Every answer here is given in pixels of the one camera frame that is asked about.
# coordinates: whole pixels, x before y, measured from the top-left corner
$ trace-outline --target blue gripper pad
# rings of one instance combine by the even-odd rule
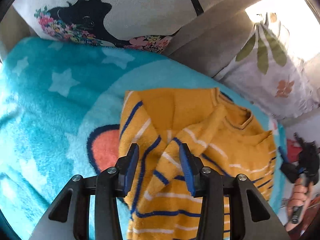
[[[136,172],[136,168],[139,160],[139,146],[137,144],[131,144],[129,152],[127,156],[131,156],[131,160],[128,166],[128,169],[125,174],[124,179],[124,193],[127,195],[131,190],[134,174]]]
[[[193,169],[191,168],[192,164],[190,158],[192,158],[192,155],[186,143],[180,144],[179,157],[188,191],[191,193],[191,196],[194,197],[196,194],[196,189],[193,180]]]

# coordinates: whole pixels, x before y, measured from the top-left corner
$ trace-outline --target light blue star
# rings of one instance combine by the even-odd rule
[[[62,49],[63,43],[61,41],[53,41],[49,46],[48,49],[55,49],[56,51]]]
[[[74,80],[71,75],[71,68],[68,68],[63,73],[52,72],[52,84],[49,87],[50,92],[58,92],[60,95],[67,97],[71,87],[80,84]]]
[[[17,61],[17,65],[12,70],[12,73],[16,73],[18,77],[21,75],[21,72],[28,67],[28,57],[24,57],[23,59],[20,59]]]
[[[128,62],[135,59],[135,57],[120,49],[102,48],[102,52],[107,56],[102,60],[102,63],[113,63],[122,69],[127,67]]]

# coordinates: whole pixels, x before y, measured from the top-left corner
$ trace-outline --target leaf print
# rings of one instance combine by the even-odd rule
[[[272,56],[275,60],[275,62],[284,67],[285,64],[287,64],[287,55],[285,54],[284,50],[279,45],[278,41],[272,37],[268,31],[265,29],[265,27],[262,25],[264,35],[269,43],[269,46],[271,48]]]
[[[278,91],[277,94],[275,95],[276,98],[281,97],[281,98],[287,98],[289,94],[292,91],[292,87],[294,85],[294,81],[290,81],[290,77],[288,77],[288,80],[280,80],[278,84]]]
[[[243,48],[238,52],[236,56],[236,61],[241,61],[246,58],[250,52],[253,50],[253,47],[256,43],[256,33],[247,41]]]
[[[258,29],[258,69],[265,75],[269,68],[268,61],[268,49],[264,44],[263,40],[260,38],[259,29]]]

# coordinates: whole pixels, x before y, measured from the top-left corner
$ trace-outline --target white fabric with leaf print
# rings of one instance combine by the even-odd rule
[[[302,61],[289,57],[289,32],[276,14],[256,23],[247,43],[214,79],[278,119],[297,117],[319,106]]]

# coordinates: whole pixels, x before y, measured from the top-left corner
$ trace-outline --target green leaf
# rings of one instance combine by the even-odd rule
[[[258,69],[265,75],[269,68],[268,61],[268,49],[264,44],[263,40],[260,38],[259,30],[258,30]]]
[[[243,60],[253,50],[254,44],[256,43],[256,33],[247,41],[243,48],[238,52],[236,61]]]
[[[285,54],[284,50],[281,48],[278,41],[274,37],[272,37],[263,26],[262,28],[263,28],[264,35],[271,48],[272,56],[275,62],[278,65],[284,67],[285,64],[287,64],[287,55]]]

